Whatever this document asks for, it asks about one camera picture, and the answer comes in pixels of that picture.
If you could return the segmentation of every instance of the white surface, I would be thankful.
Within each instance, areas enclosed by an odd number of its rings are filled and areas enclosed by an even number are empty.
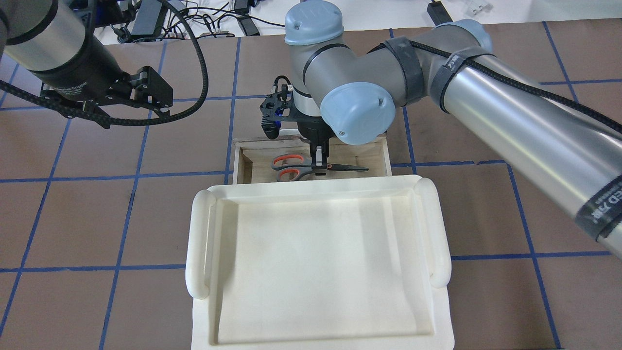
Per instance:
[[[487,2],[490,6],[475,16],[469,16],[473,0],[443,0],[454,21],[464,18],[475,19],[482,24],[518,23],[539,21],[569,21],[574,19],[596,19],[622,17],[622,0],[475,0]],[[196,0],[201,6],[217,7],[227,3],[224,0]],[[251,8],[251,15],[267,21],[283,24],[287,11],[299,0],[265,0]],[[333,0],[343,13],[343,24],[347,31],[388,29],[404,27],[431,27],[434,23],[427,14],[429,0]],[[284,34],[284,29],[255,21],[261,35]],[[193,24],[196,35],[204,32],[205,26]],[[233,18],[224,19],[224,30],[243,35]],[[104,44],[117,44],[110,28],[96,29],[96,36]]]
[[[453,349],[450,274],[429,179],[214,186],[192,209],[192,348]]]

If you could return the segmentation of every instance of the white plastic tray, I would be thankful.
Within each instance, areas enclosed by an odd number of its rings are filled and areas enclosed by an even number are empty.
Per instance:
[[[453,349],[450,274],[429,179],[214,186],[192,206],[192,348]]]

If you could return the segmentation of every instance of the light blue joint cap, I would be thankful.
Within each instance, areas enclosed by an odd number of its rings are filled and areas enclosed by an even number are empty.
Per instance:
[[[285,16],[285,42],[288,45],[318,44],[342,33],[341,11],[328,1],[301,2],[292,7]]]
[[[486,33],[484,30],[484,26],[482,26],[478,21],[473,19],[461,19],[455,22],[448,22],[437,25],[435,28],[440,26],[458,26],[463,29],[466,29],[472,36],[474,36],[477,41],[480,43],[484,49],[488,50],[488,52],[493,51],[493,40],[490,38],[490,34]]]
[[[322,118],[347,144],[365,144],[384,133],[395,119],[395,104],[387,90],[368,82],[334,88],[320,104]]]

